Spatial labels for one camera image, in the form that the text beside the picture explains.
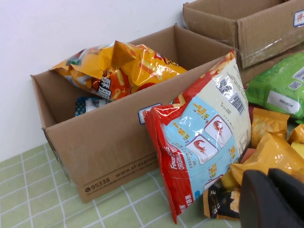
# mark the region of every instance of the chip bag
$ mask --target chip bag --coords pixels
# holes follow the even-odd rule
[[[204,214],[213,219],[239,220],[240,193],[240,188],[210,186],[203,194]]]
[[[172,217],[181,214],[236,162],[250,141],[248,102],[233,51],[146,125],[158,154]]]
[[[304,159],[282,138],[266,133],[256,148],[256,152],[243,164],[230,164],[232,175],[242,183],[246,170],[259,170],[267,174],[269,168],[278,168],[291,174],[291,170],[304,168]]]
[[[288,143],[304,143],[304,124],[295,127],[288,138]]]
[[[251,146],[256,148],[266,132],[274,133],[284,140],[287,136],[287,120],[289,115],[264,109],[253,109]]]
[[[304,123],[303,83],[304,53],[297,53],[254,77],[245,92],[250,103],[290,114],[298,123]]]
[[[97,97],[79,97],[75,103],[75,116],[88,113],[110,103],[109,100]]]
[[[116,41],[84,49],[51,68],[75,86],[111,101],[186,70],[145,45]]]

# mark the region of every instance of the grid pattern floor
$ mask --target grid pattern floor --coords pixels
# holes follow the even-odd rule
[[[162,177],[147,173],[82,203],[48,144],[0,163],[1,228],[239,228],[203,216],[197,200],[173,223]]]

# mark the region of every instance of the yellow snack bag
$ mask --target yellow snack bag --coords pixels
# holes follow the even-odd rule
[[[109,47],[84,49],[51,70],[75,86],[112,101],[186,72],[145,45],[118,41]]]
[[[280,136],[266,133],[256,152],[243,164],[230,164],[232,175],[242,183],[246,170],[260,170],[267,174],[269,168],[278,168],[291,174],[292,170],[304,168],[304,159]]]
[[[300,124],[291,131],[288,143],[291,144],[292,142],[304,143],[304,124]]]
[[[287,137],[287,120],[289,115],[265,109],[253,109],[251,146],[256,148],[266,132],[274,133],[283,139]]]

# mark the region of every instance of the white wall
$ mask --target white wall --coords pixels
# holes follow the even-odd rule
[[[46,142],[30,74],[178,22],[189,0],[0,1],[0,161]]]

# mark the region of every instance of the green snack bag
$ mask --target green snack bag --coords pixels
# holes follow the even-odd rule
[[[250,103],[290,114],[304,124],[304,53],[290,55],[257,75],[245,87]]]

